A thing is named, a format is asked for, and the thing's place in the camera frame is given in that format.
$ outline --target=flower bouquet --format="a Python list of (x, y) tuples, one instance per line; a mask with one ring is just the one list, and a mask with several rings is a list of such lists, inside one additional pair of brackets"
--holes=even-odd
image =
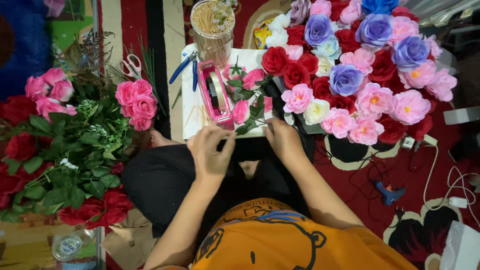
[[(129, 158), (123, 151), (133, 130), (120, 112), (125, 108), (117, 101), (116, 86), (91, 75), (78, 74), (71, 81), (62, 69), (52, 68), (30, 77), (24, 96), (1, 104), (1, 135), (8, 141), (0, 162), (2, 221), (21, 222), (29, 211), (58, 213), (66, 224), (92, 229), (123, 220), (132, 208), (118, 175)], [(135, 116), (148, 118), (156, 109), (151, 86), (139, 80), (131, 84), (142, 94), (134, 100), (130, 122), (149, 125), (143, 122), (150, 119)]]
[(397, 5), (296, 0), (277, 16), (262, 66), (283, 79), (284, 111), (352, 143), (394, 144), (405, 132), (422, 140), (436, 99), (450, 101), (456, 79), (437, 71), (435, 36), (420, 35), (418, 18)]

